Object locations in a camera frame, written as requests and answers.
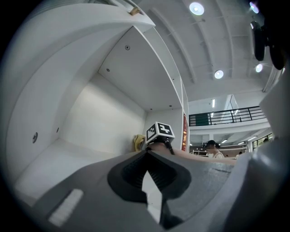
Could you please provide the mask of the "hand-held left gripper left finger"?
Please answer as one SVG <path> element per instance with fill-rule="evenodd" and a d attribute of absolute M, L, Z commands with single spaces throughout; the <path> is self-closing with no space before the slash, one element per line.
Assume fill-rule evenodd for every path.
<path fill-rule="evenodd" d="M 158 232 L 158 210 L 148 207 L 157 187 L 144 153 L 84 166 L 47 191 L 33 206 L 49 232 Z"/>

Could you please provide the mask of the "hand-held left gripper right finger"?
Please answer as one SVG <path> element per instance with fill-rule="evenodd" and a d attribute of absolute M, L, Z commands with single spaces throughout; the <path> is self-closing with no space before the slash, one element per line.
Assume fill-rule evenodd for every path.
<path fill-rule="evenodd" d="M 233 165 L 149 151 L 148 172 L 162 195 L 160 225 L 174 228 L 195 216 L 217 195 Z"/>

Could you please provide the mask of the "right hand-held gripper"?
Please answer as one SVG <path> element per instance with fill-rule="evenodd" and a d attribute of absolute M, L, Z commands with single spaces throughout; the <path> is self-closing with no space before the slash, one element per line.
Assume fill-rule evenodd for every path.
<path fill-rule="evenodd" d="M 155 122 L 145 133 L 145 144 L 163 143 L 167 149 L 173 151 L 171 142 L 175 135 L 170 125 Z"/>

